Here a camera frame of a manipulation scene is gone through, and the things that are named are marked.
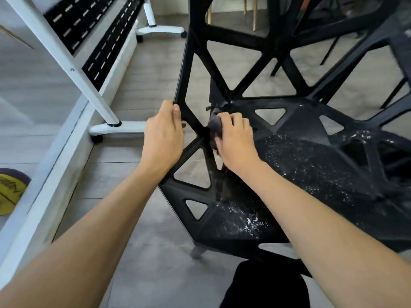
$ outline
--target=person's left hand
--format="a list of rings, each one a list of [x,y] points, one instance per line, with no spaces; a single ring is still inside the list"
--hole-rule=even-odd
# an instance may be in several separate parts
[[[140,166],[163,177],[181,157],[183,147],[180,107],[163,101],[158,114],[147,120]]]

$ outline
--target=person's right arm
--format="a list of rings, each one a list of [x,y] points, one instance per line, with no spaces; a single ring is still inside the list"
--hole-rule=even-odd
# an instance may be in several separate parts
[[[219,116],[224,164],[270,209],[336,307],[411,307],[411,264],[261,161],[248,119]]]

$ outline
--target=black pants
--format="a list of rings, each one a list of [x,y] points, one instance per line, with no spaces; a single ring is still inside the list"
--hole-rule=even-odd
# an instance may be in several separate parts
[[[310,307],[302,276],[287,264],[247,260],[238,265],[220,308]]]

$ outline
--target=black perforated panel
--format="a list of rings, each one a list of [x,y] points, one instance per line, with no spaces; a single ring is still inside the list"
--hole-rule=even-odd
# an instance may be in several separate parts
[[[44,17],[71,54],[90,35],[115,0],[61,0]]]
[[[103,85],[110,69],[136,21],[143,0],[127,0],[116,19],[97,44],[83,66],[83,71],[98,90]]]

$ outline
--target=black caster wheel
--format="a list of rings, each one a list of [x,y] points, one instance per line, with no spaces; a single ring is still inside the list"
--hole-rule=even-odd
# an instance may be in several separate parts
[[[100,144],[103,141],[103,135],[90,135],[93,144]]]

